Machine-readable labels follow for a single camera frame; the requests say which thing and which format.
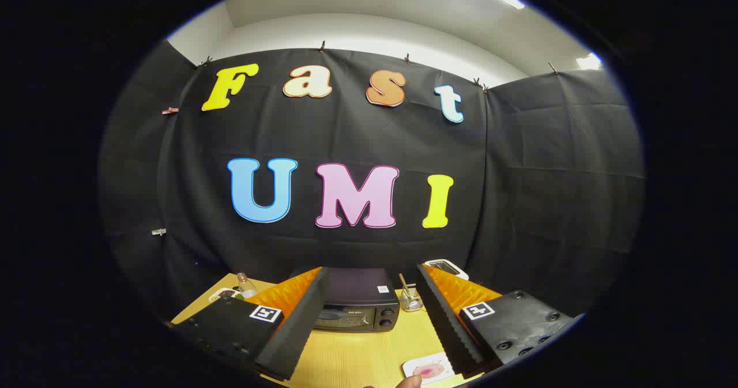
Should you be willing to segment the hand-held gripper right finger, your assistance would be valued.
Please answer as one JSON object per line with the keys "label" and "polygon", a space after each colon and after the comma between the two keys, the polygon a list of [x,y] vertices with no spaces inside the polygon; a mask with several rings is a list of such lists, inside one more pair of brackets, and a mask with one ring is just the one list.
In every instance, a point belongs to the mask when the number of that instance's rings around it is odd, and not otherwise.
{"label": "hand-held gripper right finger", "polygon": [[455,373],[470,378],[519,362],[577,323],[525,291],[498,293],[417,264],[416,289]]}

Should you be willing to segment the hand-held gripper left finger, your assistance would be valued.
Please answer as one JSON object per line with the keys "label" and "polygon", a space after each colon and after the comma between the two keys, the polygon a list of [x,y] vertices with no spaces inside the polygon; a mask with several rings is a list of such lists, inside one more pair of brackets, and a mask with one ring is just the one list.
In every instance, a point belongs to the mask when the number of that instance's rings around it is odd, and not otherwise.
{"label": "hand-held gripper left finger", "polygon": [[240,372],[289,380],[329,283],[329,271],[314,268],[245,300],[219,297],[172,330]]}

